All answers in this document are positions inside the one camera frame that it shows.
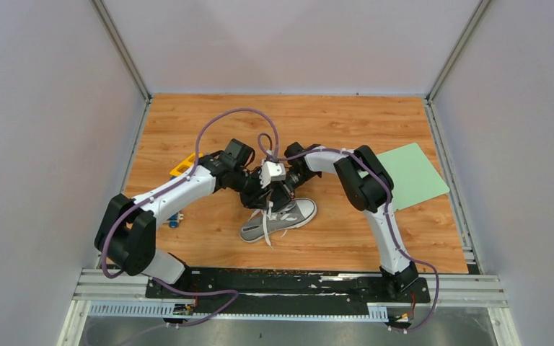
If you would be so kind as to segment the white shoelace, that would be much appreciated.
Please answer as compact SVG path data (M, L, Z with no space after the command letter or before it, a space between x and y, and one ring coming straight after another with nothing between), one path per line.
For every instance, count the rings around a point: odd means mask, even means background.
M243 224L239 236L243 241L253 243L264 240L273 248L271 234L276 231L287 232L300 226L305 219L299 200L289 203L284 209L273 212L269 210L255 210L251 217Z

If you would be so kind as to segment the grey canvas sneaker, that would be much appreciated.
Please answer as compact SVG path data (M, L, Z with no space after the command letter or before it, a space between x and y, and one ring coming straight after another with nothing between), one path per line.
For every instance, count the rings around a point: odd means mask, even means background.
M263 240L273 248L271 234L308 224L317 214L317 204L310 198L295 198L280 211L254 210L239 230L239 237L247 243Z

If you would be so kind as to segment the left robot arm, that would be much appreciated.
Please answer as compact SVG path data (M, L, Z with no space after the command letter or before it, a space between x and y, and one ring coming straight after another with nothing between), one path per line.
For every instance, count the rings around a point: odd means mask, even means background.
M260 181L260 170L247 163L254 150L233 139L223 151L204 154L179 177L134 198L120 193L107 204L94 246L103 260L111 260L130 276L147 275L164 282L175 298L187 296L192 278L187 265L157 249L158 228L191 203L222 189L239 193L246 208L262 208L270 193Z

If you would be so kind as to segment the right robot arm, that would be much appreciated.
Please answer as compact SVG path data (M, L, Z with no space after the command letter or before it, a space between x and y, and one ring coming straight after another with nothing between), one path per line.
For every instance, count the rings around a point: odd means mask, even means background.
M286 178L271 184L271 210L285 207L294 199L296 188L323 173L338 176L349 203L361 211L374 235L380 255L379 270L383 291L393 301L401 301L418 279L415 262L407 253L395 220L390 174L368 146L355 150L313 145L302 148L295 142L285 151L289 163Z

